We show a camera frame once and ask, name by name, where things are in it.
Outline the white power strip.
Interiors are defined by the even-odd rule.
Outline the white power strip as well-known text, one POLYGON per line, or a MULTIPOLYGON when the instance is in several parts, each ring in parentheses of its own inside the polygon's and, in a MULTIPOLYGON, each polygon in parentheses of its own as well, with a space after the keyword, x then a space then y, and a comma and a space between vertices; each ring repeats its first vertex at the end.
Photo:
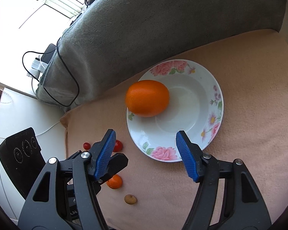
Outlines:
POLYGON ((39 80, 40 75, 46 70, 48 64, 41 60, 41 55, 35 58, 31 64, 27 76, 39 80))

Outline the floral white ceramic plate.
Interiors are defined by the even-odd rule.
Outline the floral white ceramic plate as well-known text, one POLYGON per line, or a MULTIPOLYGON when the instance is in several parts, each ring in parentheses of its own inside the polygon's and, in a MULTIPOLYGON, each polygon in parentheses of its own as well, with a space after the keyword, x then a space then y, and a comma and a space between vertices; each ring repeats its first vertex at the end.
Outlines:
POLYGON ((176 147, 180 130, 202 150, 212 142, 223 119, 224 99, 217 80, 205 67, 191 60, 168 60, 140 79, 159 81, 170 93, 169 105, 159 115, 144 118, 127 111, 129 134, 142 153, 165 163, 181 161, 176 147))

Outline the small mandarin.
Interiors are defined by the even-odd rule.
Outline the small mandarin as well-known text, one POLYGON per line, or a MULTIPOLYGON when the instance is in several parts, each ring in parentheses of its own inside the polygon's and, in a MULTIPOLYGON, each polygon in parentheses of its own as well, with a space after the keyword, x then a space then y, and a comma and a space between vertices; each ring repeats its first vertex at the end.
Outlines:
POLYGON ((106 182, 106 184, 109 188, 116 190, 122 187, 123 180, 118 174, 115 174, 106 182))

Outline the round red cherry tomato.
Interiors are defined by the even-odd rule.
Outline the round red cherry tomato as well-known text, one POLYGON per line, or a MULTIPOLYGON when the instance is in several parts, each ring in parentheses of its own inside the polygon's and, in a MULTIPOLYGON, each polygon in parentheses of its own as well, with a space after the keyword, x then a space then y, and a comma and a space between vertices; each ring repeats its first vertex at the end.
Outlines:
POLYGON ((120 152, 123 149, 123 144, 119 140, 116 140, 113 152, 120 152))

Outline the black power adapter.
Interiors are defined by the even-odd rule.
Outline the black power adapter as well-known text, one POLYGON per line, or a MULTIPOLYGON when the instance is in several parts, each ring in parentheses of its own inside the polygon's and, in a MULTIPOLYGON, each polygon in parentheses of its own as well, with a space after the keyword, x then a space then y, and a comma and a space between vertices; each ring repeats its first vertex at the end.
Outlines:
POLYGON ((45 52, 41 56, 41 61, 43 63, 49 64, 55 50, 56 50, 56 46, 53 43, 49 44, 45 52))

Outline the brown longan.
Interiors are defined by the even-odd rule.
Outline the brown longan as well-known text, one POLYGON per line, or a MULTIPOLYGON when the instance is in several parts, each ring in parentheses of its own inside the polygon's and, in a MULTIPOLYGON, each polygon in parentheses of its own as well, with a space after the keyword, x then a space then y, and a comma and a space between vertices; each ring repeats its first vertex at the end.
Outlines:
POLYGON ((131 194, 127 194, 124 197, 124 201, 128 204, 128 205, 134 205, 137 203, 137 198, 134 195, 131 194))

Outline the grey plush cushion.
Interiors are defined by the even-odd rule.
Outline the grey plush cushion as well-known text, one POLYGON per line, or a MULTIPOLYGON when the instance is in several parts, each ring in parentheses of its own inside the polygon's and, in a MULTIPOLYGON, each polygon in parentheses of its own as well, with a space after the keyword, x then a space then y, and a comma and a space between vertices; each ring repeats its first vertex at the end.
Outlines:
POLYGON ((96 0, 63 32, 36 97, 68 111, 189 49, 248 31, 279 31, 286 2, 96 0))

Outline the small oblong cherry tomato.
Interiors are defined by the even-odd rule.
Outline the small oblong cherry tomato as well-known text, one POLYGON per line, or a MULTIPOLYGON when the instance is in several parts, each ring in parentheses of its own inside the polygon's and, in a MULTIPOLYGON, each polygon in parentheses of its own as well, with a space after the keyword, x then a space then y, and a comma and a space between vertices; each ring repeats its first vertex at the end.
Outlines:
POLYGON ((89 149, 91 148, 90 143, 88 143, 88 142, 83 143, 83 148, 84 148, 85 150, 89 150, 89 149))

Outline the smooth large orange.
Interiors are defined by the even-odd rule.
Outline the smooth large orange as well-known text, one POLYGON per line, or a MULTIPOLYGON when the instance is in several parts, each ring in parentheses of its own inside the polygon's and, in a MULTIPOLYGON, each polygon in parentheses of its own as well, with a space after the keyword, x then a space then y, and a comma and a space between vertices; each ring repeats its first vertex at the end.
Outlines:
POLYGON ((155 80, 141 80, 132 84, 125 96, 129 111, 140 117, 153 117, 162 113, 169 102, 167 87, 155 80))

